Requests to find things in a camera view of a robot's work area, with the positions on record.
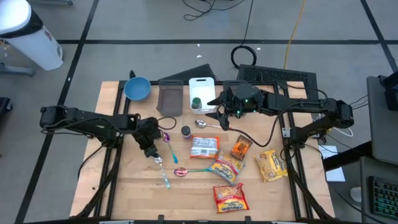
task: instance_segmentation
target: gray floor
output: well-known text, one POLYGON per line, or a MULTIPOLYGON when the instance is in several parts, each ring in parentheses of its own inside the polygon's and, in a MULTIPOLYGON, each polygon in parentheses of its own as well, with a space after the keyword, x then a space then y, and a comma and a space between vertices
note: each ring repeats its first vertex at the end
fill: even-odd
MULTIPOLYGON (((206 5, 188 0, 205 9, 206 5)), ((78 40, 83 32, 93 0, 65 4, 32 3, 47 29, 58 40, 78 40)), ((217 1, 216 7, 230 6, 217 1)), ((299 14, 301 1, 254 0, 248 39, 289 39, 299 14)), ((368 0, 379 28, 387 40, 397 40, 395 0, 368 0)), ((250 1, 230 11, 214 11, 195 21, 182 16, 195 12, 180 0, 99 0, 87 39, 241 39, 246 28, 250 1)), ((308 0, 295 39, 377 40, 360 1, 308 0)), ((220 80, 235 79, 237 70, 229 60, 236 44, 86 44, 78 62, 65 105, 94 110, 101 82, 125 80, 133 69, 151 80, 209 63, 220 80)), ((282 68, 286 45, 252 44, 257 64, 282 68)), ((14 110, 0 129, 0 223, 14 222, 32 175, 44 135, 40 134, 40 107, 54 105, 60 96, 77 45, 62 45, 64 65, 54 71, 38 68, 35 77, 0 75, 0 96, 10 97, 14 110)), ((398 57, 398 45, 389 46, 398 57)), ((16 51, 0 50, 0 60, 9 65, 34 65, 16 51)), ((236 61, 251 63, 245 51, 236 61)), ((390 75, 392 70, 380 45, 292 45, 287 68, 315 72, 319 89, 329 97, 352 102, 366 94, 367 76, 390 75)), ((370 139, 367 108, 354 112, 354 137, 331 135, 355 146, 370 139)), ((339 151, 346 148, 336 144, 339 151)), ((83 157, 86 139, 55 136, 30 204, 25 222, 67 218, 76 187, 76 173, 83 157)), ((348 191, 359 185, 359 165, 344 167, 345 183, 330 183, 349 199, 348 191)), ((336 216, 359 222, 360 215, 331 190, 336 216)))

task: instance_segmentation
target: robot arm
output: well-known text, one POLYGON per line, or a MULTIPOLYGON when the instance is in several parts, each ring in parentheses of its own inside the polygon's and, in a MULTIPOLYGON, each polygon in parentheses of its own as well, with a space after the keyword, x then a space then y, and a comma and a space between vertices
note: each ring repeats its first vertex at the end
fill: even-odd
POLYGON ((330 128, 348 128, 354 125, 353 110, 350 105, 331 98, 313 101, 306 99, 292 99, 284 95, 270 93, 258 89, 248 83, 240 84, 235 93, 232 89, 222 91, 216 99, 208 105, 216 105, 215 113, 207 116, 218 119, 220 126, 226 131, 229 129, 228 117, 235 115, 242 117, 246 113, 262 113, 268 116, 280 116, 285 112, 298 113, 322 113, 325 116, 302 128, 284 129, 284 138, 288 138, 290 144, 297 148, 303 148, 308 137, 314 134, 324 135, 330 128), (224 106, 224 112, 218 109, 224 106))
POLYGON ((154 140, 161 138, 162 133, 156 118, 141 119, 139 114, 108 116, 60 105, 43 107, 40 112, 40 127, 45 132, 68 129, 89 138, 97 137, 108 147, 116 147, 119 136, 131 134, 146 157, 159 156, 154 140))

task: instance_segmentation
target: snack bag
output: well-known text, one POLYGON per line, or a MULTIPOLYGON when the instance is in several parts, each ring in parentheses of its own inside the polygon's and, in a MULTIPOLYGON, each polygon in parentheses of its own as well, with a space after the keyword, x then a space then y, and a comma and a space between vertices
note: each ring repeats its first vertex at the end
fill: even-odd
POLYGON ((201 138, 192 136, 191 156, 189 158, 216 159, 220 148, 220 138, 201 138))
POLYGON ((214 200, 217 204, 217 213, 249 210, 244 198, 242 183, 235 186, 213 187, 214 200))
POLYGON ((264 182, 274 181, 282 177, 287 177, 287 170, 278 159, 275 150, 266 151, 256 156, 257 163, 260 166, 264 182))
POLYGON ((220 175, 230 184, 234 184, 236 176, 238 176, 243 165, 243 162, 233 158, 231 155, 224 154, 221 151, 216 162, 209 168, 209 170, 220 175))
POLYGON ((253 144, 253 142, 250 141, 250 139, 240 135, 231 150, 231 155, 242 161, 251 144, 253 144))

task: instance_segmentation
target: paper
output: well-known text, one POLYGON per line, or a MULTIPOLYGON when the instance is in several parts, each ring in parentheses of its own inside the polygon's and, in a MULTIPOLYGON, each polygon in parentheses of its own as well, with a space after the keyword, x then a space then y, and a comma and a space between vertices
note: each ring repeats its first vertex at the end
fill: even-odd
MULTIPOLYGON (((319 146, 319 150, 322 153, 323 159, 326 159, 328 157, 337 154, 336 146, 319 146)), ((326 172, 326 180, 328 182, 345 182, 346 179, 344 177, 343 168, 339 167, 337 169, 326 172)))

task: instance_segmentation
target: jar lid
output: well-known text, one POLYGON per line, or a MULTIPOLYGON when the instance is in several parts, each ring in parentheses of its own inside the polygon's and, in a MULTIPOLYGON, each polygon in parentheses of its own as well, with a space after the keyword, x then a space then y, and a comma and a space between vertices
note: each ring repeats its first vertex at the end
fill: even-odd
POLYGON ((191 129, 188 126, 183 126, 181 128, 181 133, 185 136, 191 134, 191 129))

